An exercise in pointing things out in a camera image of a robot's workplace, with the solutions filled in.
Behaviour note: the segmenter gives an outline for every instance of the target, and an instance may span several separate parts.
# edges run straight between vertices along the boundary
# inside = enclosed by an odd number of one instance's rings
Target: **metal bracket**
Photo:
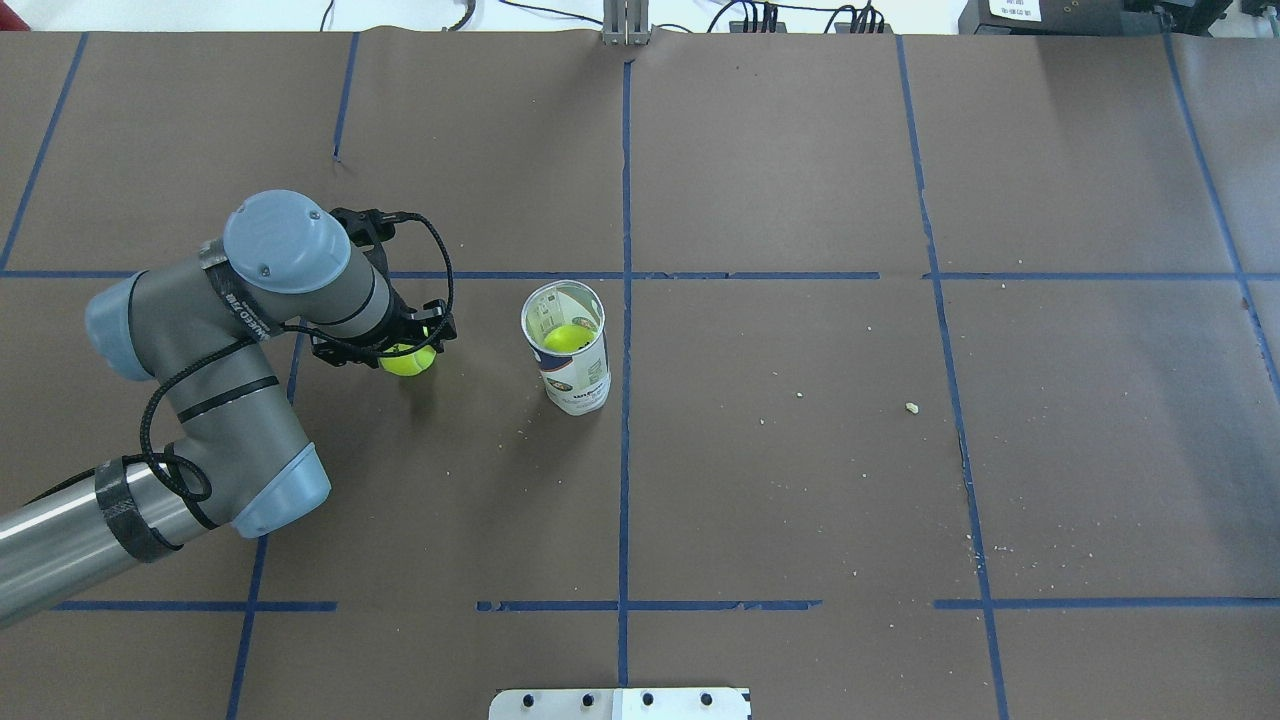
[[[604,0],[605,45],[649,45],[649,0]]]
[[[750,720],[745,688],[503,691],[489,720]]]

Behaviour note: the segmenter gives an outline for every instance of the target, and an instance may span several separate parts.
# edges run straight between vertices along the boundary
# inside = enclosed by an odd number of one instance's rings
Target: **white label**
[[[1011,20],[1038,23],[1039,0],[989,0],[991,14]]]

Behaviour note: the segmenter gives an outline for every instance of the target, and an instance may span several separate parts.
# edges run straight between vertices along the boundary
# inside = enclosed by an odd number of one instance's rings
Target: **silver metal tube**
[[[146,465],[127,469],[143,520],[166,541],[207,532]],[[106,527],[95,478],[0,518],[0,628],[138,565]]]

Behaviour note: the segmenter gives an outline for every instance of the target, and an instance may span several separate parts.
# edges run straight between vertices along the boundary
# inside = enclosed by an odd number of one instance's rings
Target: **blue tape line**
[[[476,612],[617,612],[616,600],[502,600],[477,602]]]
[[[293,404],[298,388],[298,359],[302,356],[302,333],[293,341],[293,357],[289,361],[289,382],[285,397]],[[248,600],[244,602],[244,624],[241,626],[241,644],[236,653],[236,673],[232,676],[230,700],[227,701],[227,720],[234,720],[239,711],[239,694],[244,684],[244,666],[248,662],[250,642],[253,639],[253,616],[259,611],[257,593],[262,587],[262,569],[266,566],[266,546],[270,534],[257,538],[257,553],[253,556],[253,574],[248,583]]]
[[[763,610],[803,612],[822,605],[820,600],[634,600],[630,609],[644,612],[724,612]]]
[[[58,612],[244,612],[247,605],[228,600],[68,600],[50,610]],[[257,612],[337,612],[332,601],[260,602]]]
[[[243,612],[239,601],[182,600],[67,600],[50,610],[59,612]]]
[[[1178,96],[1178,109],[1183,113],[1183,122],[1187,124],[1187,135],[1192,141],[1192,150],[1196,151],[1196,164],[1199,165],[1201,177],[1204,179],[1204,190],[1208,191],[1210,204],[1213,205],[1213,217],[1217,219],[1219,231],[1222,233],[1222,242],[1226,243],[1226,254],[1231,259],[1231,269],[1240,283],[1240,295],[1244,297],[1245,310],[1249,314],[1249,323],[1253,324],[1253,336],[1258,341],[1258,351],[1267,368],[1267,377],[1271,379],[1271,392],[1280,402],[1280,374],[1276,373],[1275,357],[1271,355],[1271,343],[1267,342],[1267,333],[1262,329],[1262,320],[1258,318],[1258,309],[1253,302],[1253,292],[1249,282],[1244,277],[1244,266],[1240,264],[1240,254],[1235,247],[1235,238],[1231,228],[1226,223],[1226,213],[1222,211],[1222,201],[1217,195],[1217,186],[1213,184],[1213,176],[1208,172],[1208,161],[1204,160],[1204,151],[1201,147],[1199,135],[1196,132],[1196,123],[1192,120],[1190,106],[1187,104],[1187,94],[1183,92],[1181,73],[1178,72],[1178,59],[1174,56],[1174,41],[1169,33],[1164,35],[1165,56],[1169,59],[1169,72],[1174,78],[1174,95]]]
[[[965,492],[969,496],[969,527],[973,537],[973,555],[978,571],[978,589],[982,593],[982,615],[987,628],[987,653],[991,659],[991,679],[996,692],[996,710],[1000,720],[1009,720],[1009,702],[1005,696],[1005,671],[1000,660],[1000,641],[996,635],[996,612],[991,602],[991,582],[987,578],[986,546],[982,541],[982,521],[978,514],[978,492],[973,484],[973,466],[969,460],[969,438],[965,433],[964,410],[960,406],[960,384],[956,380],[955,356],[951,352],[951,331],[947,327],[946,300],[942,296],[940,279],[938,250],[933,241],[933,222],[924,202],[924,164],[920,160],[920,140],[915,127],[915,108],[911,102],[911,81],[906,72],[906,47],[902,36],[893,37],[897,44],[897,65],[902,79],[902,102],[906,108],[906,129],[911,140],[911,160],[915,167],[915,186],[920,201],[920,222],[924,237],[928,240],[929,273],[933,283],[933,302],[938,314],[938,333],[942,338],[942,357],[947,368],[947,387],[951,391],[951,413],[955,415],[956,436],[960,442],[960,464],[964,470]]]
[[[724,612],[760,610],[767,612],[801,612],[822,605],[820,600],[632,600],[627,612]],[[614,600],[502,600],[481,601],[476,612],[614,612],[621,606]]]
[[[0,270],[0,278],[99,279],[131,278],[136,270]]]
[[[244,685],[244,667],[248,664],[248,647],[253,638],[253,615],[257,605],[257,592],[262,585],[262,568],[266,565],[266,543],[271,536],[257,538],[257,552],[253,556],[253,574],[248,583],[248,600],[244,602],[244,623],[241,625],[241,643],[236,652],[236,673],[232,675],[230,698],[227,701],[227,720],[234,720],[239,712],[239,694]]]
[[[0,278],[37,279],[111,279],[128,278],[137,270],[0,270]],[[545,270],[458,270],[458,279],[468,281],[621,281],[622,273],[604,272],[545,272]],[[440,270],[392,270],[393,279],[444,279]],[[726,272],[675,272],[660,270],[631,273],[632,281],[878,281],[877,272],[858,273],[726,273]],[[920,275],[933,279],[933,273]],[[1234,273],[938,273],[942,281],[1052,281],[1052,282],[1231,282],[1242,275]],[[1276,282],[1280,273],[1243,273],[1248,282]]]
[[[259,601],[255,612],[337,612],[338,603],[326,600]]]
[[[1280,597],[1010,597],[996,610],[1111,610],[1146,607],[1280,607]],[[934,610],[979,610],[980,600],[934,600]]]
[[[54,140],[54,129],[58,128],[58,119],[63,115],[63,106],[67,105],[67,96],[70,95],[72,82],[76,79],[76,70],[79,69],[81,58],[84,56],[84,44],[88,42],[88,33],[82,32],[79,44],[76,45],[76,54],[72,56],[72,65],[67,69],[67,78],[63,81],[63,90],[58,94],[58,102],[54,105],[54,114],[49,118],[49,127],[45,128],[45,138],[40,141],[40,150],[36,152],[36,161],[31,165],[31,174],[27,176],[27,187],[22,191],[22,200],[18,201],[18,210],[13,214],[13,224],[9,225],[9,236],[0,250],[0,270],[9,264],[9,255],[13,245],[18,241],[18,231],[22,229],[22,218],[27,214],[27,204],[31,202],[31,193],[36,190],[36,179],[40,177],[40,168],[45,164],[45,155],[49,154],[49,145]]]
[[[393,270],[390,273],[393,279],[444,279],[444,273],[440,270]],[[567,272],[547,272],[547,270],[457,270],[453,273],[457,279],[468,281],[625,281],[627,279],[627,272],[621,273],[613,270],[604,272],[590,272],[590,270],[567,270]],[[730,272],[707,272],[707,270],[694,270],[694,272],[631,272],[630,278],[632,281],[878,281],[881,274],[876,272],[855,272],[855,273],[730,273]]]
[[[1235,281],[1234,273],[938,273],[942,281]],[[920,279],[933,279],[925,273]]]
[[[631,560],[631,63],[622,64],[622,445],[618,489],[618,687],[627,687]]]
[[[878,281],[879,273],[714,273],[714,272],[648,272],[635,273],[637,281]]]
[[[392,270],[392,279],[444,279],[440,270]],[[604,272],[522,272],[522,270],[454,270],[453,277],[460,281],[621,281],[622,273]]]
[[[356,50],[360,47],[360,33],[351,33],[351,49],[347,50],[347,76],[342,81],[342,101],[338,104],[338,122],[333,128],[333,159],[339,163],[342,150],[342,128],[347,124],[347,101],[351,99],[351,78],[356,74]]]

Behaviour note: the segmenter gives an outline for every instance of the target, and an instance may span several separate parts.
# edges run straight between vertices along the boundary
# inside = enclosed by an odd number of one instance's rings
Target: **can label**
[[[604,306],[595,291],[557,281],[530,295],[520,315],[552,402],[570,415],[603,406],[611,378]]]

